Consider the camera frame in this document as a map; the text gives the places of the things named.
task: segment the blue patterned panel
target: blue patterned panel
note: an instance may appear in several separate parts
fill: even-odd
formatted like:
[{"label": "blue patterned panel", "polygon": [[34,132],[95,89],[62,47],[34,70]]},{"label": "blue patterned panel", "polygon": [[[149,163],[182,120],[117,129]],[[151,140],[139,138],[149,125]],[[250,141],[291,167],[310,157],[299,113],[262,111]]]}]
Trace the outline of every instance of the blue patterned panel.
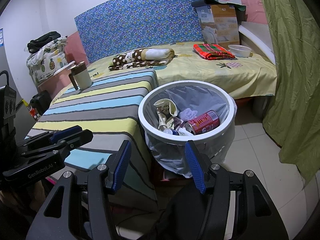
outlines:
[{"label": "blue patterned panel", "polygon": [[109,0],[75,18],[90,62],[130,49],[203,41],[194,0]]}]

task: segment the plastic trash bag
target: plastic trash bag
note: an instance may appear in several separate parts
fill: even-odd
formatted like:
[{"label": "plastic trash bag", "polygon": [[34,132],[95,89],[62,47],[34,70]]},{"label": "plastic trash bag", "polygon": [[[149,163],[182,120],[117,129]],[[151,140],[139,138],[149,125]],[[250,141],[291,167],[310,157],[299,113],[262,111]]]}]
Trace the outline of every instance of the plastic trash bag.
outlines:
[{"label": "plastic trash bag", "polygon": [[[177,106],[179,112],[186,108],[198,111],[201,115],[209,110],[214,110],[219,118],[220,123],[223,123],[229,114],[228,104],[216,92],[207,88],[196,86],[179,86],[170,88],[155,95],[147,104],[144,116],[149,124],[156,129],[159,125],[156,107],[153,104],[162,98],[171,99]],[[234,103],[234,117],[225,133],[217,138],[208,138],[205,143],[197,144],[198,150],[209,156],[213,163],[223,163],[227,151],[235,137],[235,116],[236,104]],[[176,174],[183,175],[186,178],[191,178],[191,172],[184,155],[184,146],[164,143],[151,134],[145,133],[146,143],[151,150],[153,157],[165,169]]]}]

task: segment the striped tablecloth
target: striped tablecloth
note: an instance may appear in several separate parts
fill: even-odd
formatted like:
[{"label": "striped tablecloth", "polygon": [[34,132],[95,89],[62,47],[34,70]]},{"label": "striped tablecloth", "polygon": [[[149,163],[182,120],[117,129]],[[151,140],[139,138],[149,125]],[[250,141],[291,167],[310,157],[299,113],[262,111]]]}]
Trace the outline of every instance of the striped tablecloth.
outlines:
[{"label": "striped tablecloth", "polygon": [[91,130],[93,140],[72,150],[65,160],[68,167],[83,171],[105,163],[119,150],[123,140],[129,140],[132,155],[124,183],[109,199],[125,206],[157,210],[156,194],[149,180],[151,155],[138,120],[140,102],[157,86],[155,71],[143,69],[95,79],[92,86],[83,91],[68,88],[28,136],[74,125]]}]

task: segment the yellow stripe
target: yellow stripe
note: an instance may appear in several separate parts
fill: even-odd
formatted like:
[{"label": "yellow stripe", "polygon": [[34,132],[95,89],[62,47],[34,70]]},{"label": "yellow stripe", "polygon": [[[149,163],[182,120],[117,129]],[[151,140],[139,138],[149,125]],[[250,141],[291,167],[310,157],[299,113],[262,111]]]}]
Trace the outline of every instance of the yellow stripe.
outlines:
[{"label": "yellow stripe", "polygon": [[151,159],[147,150],[147,146],[142,139],[138,123],[131,118],[115,119],[115,120],[95,120],[95,121],[61,121],[61,122],[36,122],[33,126],[35,129],[44,130],[64,130],[69,127],[79,125],[83,130],[89,129],[95,132],[127,132],[130,133],[137,143],[137,146],[147,162],[150,169]]},{"label": "yellow stripe", "polygon": [[97,89],[97,90],[92,90],[88,91],[85,93],[77,94],[77,95],[71,95],[65,98],[60,98],[55,101],[56,103],[64,102],[64,101],[70,101],[73,99],[78,99],[78,98],[83,98],[83,97],[89,97],[89,96],[94,96],[94,95],[101,95],[101,94],[106,94],[106,93],[111,93],[111,92],[116,92],[116,91],[121,91],[121,90],[126,90],[126,89],[134,89],[138,87],[145,87],[148,89],[150,92],[152,90],[151,85],[148,81],[140,81],[137,83],[130,83],[130,84],[124,84],[124,85],[119,85],[115,87],[109,87],[109,88],[102,88],[102,89]]}]

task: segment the curtain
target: curtain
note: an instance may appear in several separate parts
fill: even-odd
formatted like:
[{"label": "curtain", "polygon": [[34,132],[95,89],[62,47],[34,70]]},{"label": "curtain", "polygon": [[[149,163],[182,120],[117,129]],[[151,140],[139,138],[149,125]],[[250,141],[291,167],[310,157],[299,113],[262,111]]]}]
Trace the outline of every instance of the curtain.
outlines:
[{"label": "curtain", "polygon": [[320,29],[302,0],[262,2],[277,66],[263,127],[308,182],[320,168]]}]

